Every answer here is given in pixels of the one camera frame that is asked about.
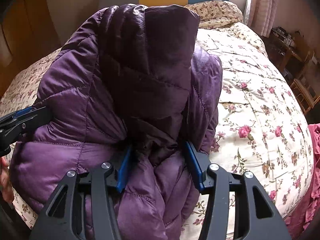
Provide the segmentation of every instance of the curtain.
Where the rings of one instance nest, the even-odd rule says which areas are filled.
[[[260,36],[269,37],[278,0],[247,0],[244,23]]]

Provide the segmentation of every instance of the wooden chair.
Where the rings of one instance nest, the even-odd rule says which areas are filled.
[[[311,61],[306,63],[298,78],[295,78],[290,86],[304,115],[320,100],[320,85],[317,85],[317,75],[313,73],[317,70]]]

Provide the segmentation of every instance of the black bracket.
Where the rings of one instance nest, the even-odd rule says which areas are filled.
[[[42,209],[29,240],[86,240],[85,197],[91,196],[96,240],[121,240],[110,191],[122,192],[131,170],[132,147],[91,172],[68,171]]]
[[[28,107],[0,118],[0,157],[10,153],[10,144],[27,132],[32,132],[50,122],[52,113],[48,107]]]
[[[199,240],[226,239],[230,191],[236,197],[234,239],[291,240],[276,206],[251,171],[229,173],[190,142],[185,143],[184,153],[195,187],[201,194],[209,194]]]

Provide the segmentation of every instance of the bed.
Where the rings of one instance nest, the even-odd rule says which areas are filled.
[[[262,40],[242,23],[243,15],[238,7],[228,0],[98,1],[99,8],[110,6],[113,1],[117,5],[176,3],[200,15],[196,42],[208,53],[218,55],[223,67],[219,124],[210,159],[233,173],[252,171],[282,217],[288,217],[306,194],[312,179],[312,140],[291,89],[268,60]],[[33,104],[41,77],[59,51],[15,77],[1,98],[0,116]],[[6,157],[9,162],[11,154]],[[37,215],[16,191],[14,195],[15,209],[32,228]],[[183,225],[180,239],[198,239],[206,205],[207,197],[200,196]],[[234,216],[235,196],[230,194],[227,239],[233,238]]]

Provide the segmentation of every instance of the purple puffer jacket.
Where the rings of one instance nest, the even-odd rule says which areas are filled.
[[[40,212],[69,170],[87,172],[135,142],[138,164],[116,204],[123,239],[179,239],[199,193],[178,137],[208,153],[222,86],[218,57],[195,46],[199,16],[177,6],[112,6],[63,46],[35,107],[53,120],[18,142],[10,165],[21,197]],[[93,235],[90,200],[87,233]]]

